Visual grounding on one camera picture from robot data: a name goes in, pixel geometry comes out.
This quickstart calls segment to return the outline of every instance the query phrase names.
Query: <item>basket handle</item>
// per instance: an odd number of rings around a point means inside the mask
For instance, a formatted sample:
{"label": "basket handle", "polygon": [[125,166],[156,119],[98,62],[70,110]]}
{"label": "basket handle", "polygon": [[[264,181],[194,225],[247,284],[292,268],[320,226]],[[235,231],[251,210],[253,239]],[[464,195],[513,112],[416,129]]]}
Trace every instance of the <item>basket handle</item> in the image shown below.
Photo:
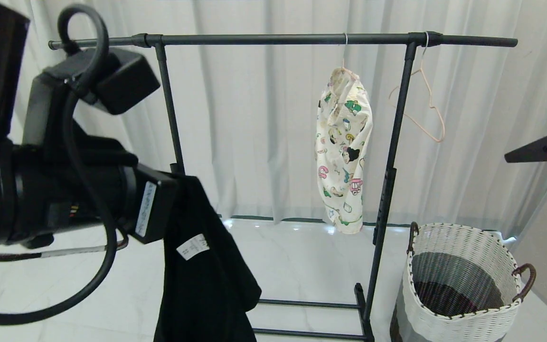
{"label": "basket handle", "polygon": [[411,232],[408,238],[408,248],[406,249],[407,254],[413,251],[413,236],[415,235],[415,232],[417,232],[417,235],[419,235],[419,225],[417,224],[417,222],[413,221],[411,222]]}
{"label": "basket handle", "polygon": [[529,291],[533,287],[533,283],[536,281],[536,276],[538,276],[538,273],[536,272],[536,268],[533,267],[532,264],[524,264],[523,266],[519,266],[516,270],[512,271],[512,275],[522,275],[523,272],[526,270],[529,270],[529,280],[527,281],[527,284],[525,284],[525,288],[520,292],[520,294],[517,294],[512,298],[512,301],[516,301],[520,298],[521,301],[525,300],[525,296],[529,294]]}

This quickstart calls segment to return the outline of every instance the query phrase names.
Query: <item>black t-shirt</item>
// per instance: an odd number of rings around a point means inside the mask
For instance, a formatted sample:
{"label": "black t-shirt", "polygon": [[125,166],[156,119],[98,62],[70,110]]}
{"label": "black t-shirt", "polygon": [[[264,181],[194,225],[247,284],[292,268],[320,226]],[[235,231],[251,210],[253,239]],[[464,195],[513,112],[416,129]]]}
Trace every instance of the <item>black t-shirt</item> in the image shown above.
{"label": "black t-shirt", "polygon": [[[179,188],[163,239],[164,290],[154,342],[256,342],[246,316],[261,288],[196,177]],[[209,249],[185,260],[176,250],[203,234]]]}

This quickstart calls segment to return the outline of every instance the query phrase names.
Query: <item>laundry basket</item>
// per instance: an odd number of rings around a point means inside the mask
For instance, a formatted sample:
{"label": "laundry basket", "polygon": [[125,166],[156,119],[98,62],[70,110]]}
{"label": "laundry basket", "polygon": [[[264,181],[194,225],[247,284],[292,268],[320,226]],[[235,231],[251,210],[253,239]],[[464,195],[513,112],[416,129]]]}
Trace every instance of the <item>laundry basket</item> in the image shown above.
{"label": "laundry basket", "polygon": [[473,227],[413,222],[406,253],[392,342],[501,341],[536,278],[531,264],[517,267],[499,239]]}

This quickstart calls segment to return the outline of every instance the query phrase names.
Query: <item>curtain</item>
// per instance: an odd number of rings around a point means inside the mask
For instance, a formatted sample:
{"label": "curtain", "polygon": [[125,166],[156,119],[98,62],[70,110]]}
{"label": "curtain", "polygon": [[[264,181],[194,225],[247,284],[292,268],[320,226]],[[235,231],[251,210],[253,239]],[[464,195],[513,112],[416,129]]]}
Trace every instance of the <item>curtain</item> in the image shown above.
{"label": "curtain", "polygon": [[[32,19],[15,116],[22,126],[30,82],[64,58],[47,41],[68,0],[5,0]],[[516,48],[438,46],[424,68],[447,136],[434,143],[404,120],[391,223],[446,221],[518,234],[547,190],[546,164],[506,164],[503,154],[547,134],[547,1],[540,0],[84,0],[111,37],[135,33],[406,33],[519,39]],[[85,18],[72,38],[93,38]],[[155,52],[145,54],[158,73]],[[185,169],[200,177],[223,217],[323,217],[313,160],[317,100],[341,65],[360,75],[374,128],[364,177],[365,221],[376,221],[404,46],[166,47]],[[417,68],[421,48],[417,51]],[[406,112],[440,133],[428,93],[413,77]],[[175,162],[161,89],[124,115],[85,105],[90,134],[115,137],[143,162]]]}

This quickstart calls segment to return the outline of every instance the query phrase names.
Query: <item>white marble floor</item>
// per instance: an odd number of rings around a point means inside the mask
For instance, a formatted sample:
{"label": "white marble floor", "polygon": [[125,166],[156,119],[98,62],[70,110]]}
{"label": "white marble floor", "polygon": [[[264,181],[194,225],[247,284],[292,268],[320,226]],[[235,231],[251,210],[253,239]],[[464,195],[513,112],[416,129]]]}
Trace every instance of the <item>white marble floor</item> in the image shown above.
{"label": "white marble floor", "polygon": [[[354,303],[353,286],[366,290],[373,230],[346,236],[316,223],[234,219],[226,221],[263,289],[263,297]],[[408,232],[389,228],[371,321],[378,342],[388,327],[399,286]],[[101,229],[58,236],[54,245],[85,247],[104,241]],[[20,247],[0,247],[9,253]],[[120,251],[104,283],[85,301],[49,320],[0,327],[0,342],[150,342],[163,282],[162,244],[134,240]],[[0,264],[0,312],[26,312],[58,303],[94,275],[102,254]],[[259,305],[249,313],[253,327],[360,334],[355,310]],[[310,342],[306,338],[258,336],[259,342]],[[504,342],[547,341],[547,306],[530,294]]]}

